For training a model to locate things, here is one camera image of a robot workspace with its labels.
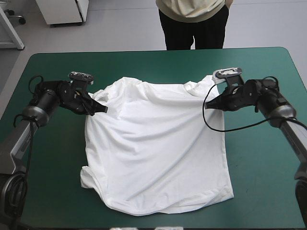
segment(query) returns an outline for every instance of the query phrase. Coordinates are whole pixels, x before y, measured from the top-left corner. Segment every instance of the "wire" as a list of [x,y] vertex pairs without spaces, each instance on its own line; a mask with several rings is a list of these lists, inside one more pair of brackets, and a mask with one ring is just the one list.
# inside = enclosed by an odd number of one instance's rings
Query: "wire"
[[29,80],[29,83],[28,83],[28,90],[30,91],[31,94],[34,94],[34,92],[31,91],[30,86],[31,86],[31,82],[32,82],[35,78],[41,78],[40,83],[44,81],[44,78],[43,78],[43,76],[41,76],[41,75],[36,75],[36,76],[31,77],[31,79]]
[[219,129],[216,129],[216,128],[212,128],[212,127],[207,123],[207,121],[206,121],[206,118],[205,118],[205,110],[204,110],[204,109],[205,109],[206,100],[207,100],[207,98],[208,98],[208,96],[209,96],[211,90],[214,88],[214,86],[216,86],[216,84],[213,85],[213,86],[209,89],[208,94],[207,94],[207,96],[205,97],[205,100],[203,101],[203,104],[202,104],[202,118],[203,118],[203,120],[204,120],[206,126],[207,126],[209,129],[211,129],[211,130],[214,130],[214,131],[216,131],[216,132],[221,132],[221,133],[233,132],[233,131],[238,131],[238,130],[242,130],[242,129],[245,129],[245,128],[250,128],[250,127],[253,127],[253,126],[257,126],[257,125],[260,125],[260,124],[262,124],[262,123],[264,123],[264,122],[267,122],[267,121],[270,121],[270,120],[275,120],[275,119],[281,119],[283,122],[284,122],[284,121],[289,121],[289,122],[296,123],[296,124],[302,126],[303,128],[305,128],[305,129],[307,130],[307,126],[304,125],[303,123],[301,123],[301,122],[295,120],[295,118],[293,118],[293,117],[283,117],[283,116],[272,116],[272,117],[270,117],[270,118],[264,119],[264,120],[259,121],[259,122],[257,122],[257,123],[254,123],[254,124],[251,124],[251,125],[248,125],[248,126],[239,127],[239,128],[232,128],[232,129],[226,129],[226,130],[219,130]]

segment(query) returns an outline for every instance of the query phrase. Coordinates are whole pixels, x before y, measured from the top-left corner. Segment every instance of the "green table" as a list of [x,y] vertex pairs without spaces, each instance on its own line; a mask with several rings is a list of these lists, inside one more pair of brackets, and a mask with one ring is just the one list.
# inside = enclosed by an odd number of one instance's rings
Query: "green table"
[[[68,80],[71,71],[95,76],[89,92],[104,89],[123,76],[152,83],[199,81],[216,69],[241,67],[243,78],[276,76],[282,94],[307,123],[306,89],[287,50],[281,47],[224,50],[54,53],[33,55],[0,121],[0,141],[31,99],[27,84],[40,74],[45,80]],[[226,128],[263,119],[253,107],[225,113]],[[85,116],[59,108],[38,130],[22,221],[37,227],[109,228],[183,226],[185,228],[302,228],[295,198],[294,152],[278,129],[262,124],[226,134],[226,150],[235,198],[184,214],[134,217],[107,208],[98,194],[80,186],[87,165]]]

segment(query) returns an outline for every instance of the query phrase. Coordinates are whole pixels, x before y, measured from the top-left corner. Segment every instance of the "t-shirt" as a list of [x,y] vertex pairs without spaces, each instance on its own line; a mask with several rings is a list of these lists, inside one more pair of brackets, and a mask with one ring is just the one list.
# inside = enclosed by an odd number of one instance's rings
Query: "t-shirt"
[[[213,84],[211,76],[186,84],[124,77],[94,93],[108,112],[86,118],[82,187],[93,188],[109,208],[135,216],[188,212],[232,198],[224,133],[202,119]],[[215,87],[208,101],[218,94]],[[205,114],[224,129],[222,111]]]
[[213,17],[225,0],[156,0],[159,10],[173,20],[199,23]]

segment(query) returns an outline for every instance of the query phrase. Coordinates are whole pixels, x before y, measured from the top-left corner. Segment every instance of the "person's hand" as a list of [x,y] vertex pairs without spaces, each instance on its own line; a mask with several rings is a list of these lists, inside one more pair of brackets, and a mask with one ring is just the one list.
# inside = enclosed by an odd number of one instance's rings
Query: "person's hand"
[[230,5],[233,3],[234,0],[225,0],[225,5],[227,8],[230,8]]

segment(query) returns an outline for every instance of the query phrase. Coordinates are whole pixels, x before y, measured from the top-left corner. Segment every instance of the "person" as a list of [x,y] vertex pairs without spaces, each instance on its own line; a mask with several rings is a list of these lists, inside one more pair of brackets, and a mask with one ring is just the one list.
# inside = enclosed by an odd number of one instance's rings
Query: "person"
[[233,0],[156,0],[167,50],[223,48]]

